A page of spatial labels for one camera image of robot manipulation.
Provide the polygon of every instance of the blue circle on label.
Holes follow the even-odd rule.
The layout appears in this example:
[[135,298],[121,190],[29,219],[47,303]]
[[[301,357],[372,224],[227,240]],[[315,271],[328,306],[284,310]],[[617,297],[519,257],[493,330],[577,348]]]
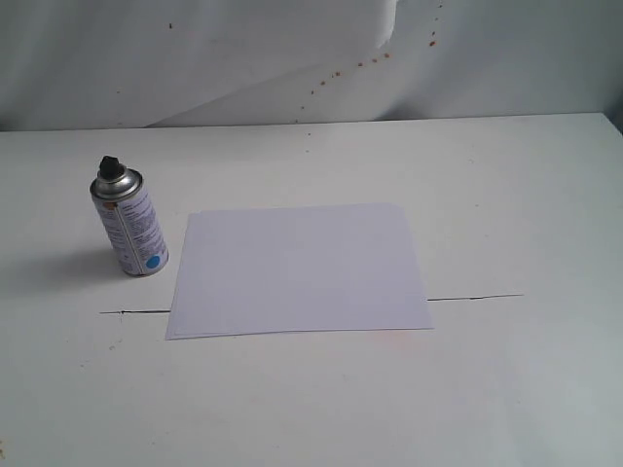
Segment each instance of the blue circle on label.
[[159,264],[160,264],[160,256],[158,255],[152,256],[149,260],[147,260],[147,263],[145,263],[145,265],[149,269],[156,268]]

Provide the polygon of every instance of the spray paint can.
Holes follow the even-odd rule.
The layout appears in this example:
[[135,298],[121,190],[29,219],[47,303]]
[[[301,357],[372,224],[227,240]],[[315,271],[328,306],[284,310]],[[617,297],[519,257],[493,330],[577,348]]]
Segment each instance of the spray paint can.
[[168,250],[143,176],[104,156],[90,191],[124,272],[150,275],[162,269]]

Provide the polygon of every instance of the white tabletop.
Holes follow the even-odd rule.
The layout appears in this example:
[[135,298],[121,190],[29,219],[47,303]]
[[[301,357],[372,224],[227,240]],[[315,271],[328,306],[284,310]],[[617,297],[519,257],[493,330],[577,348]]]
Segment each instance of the white tabletop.
[[[104,154],[171,252],[115,263]],[[623,139],[602,115],[0,133],[1,467],[623,463]],[[434,331],[165,341],[187,215],[404,206]]]

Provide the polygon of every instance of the black spray nozzle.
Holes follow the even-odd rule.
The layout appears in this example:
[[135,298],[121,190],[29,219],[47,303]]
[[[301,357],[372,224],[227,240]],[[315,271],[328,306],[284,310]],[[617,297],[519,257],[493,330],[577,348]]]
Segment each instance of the black spray nozzle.
[[126,168],[117,158],[104,156],[99,163],[99,176],[104,180],[114,180],[124,174]]

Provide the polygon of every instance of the sheet of paper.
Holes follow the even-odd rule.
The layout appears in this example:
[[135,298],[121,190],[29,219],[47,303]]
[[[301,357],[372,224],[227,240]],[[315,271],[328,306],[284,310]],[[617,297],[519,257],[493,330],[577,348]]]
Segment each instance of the sheet of paper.
[[166,338],[431,328],[402,208],[191,214]]

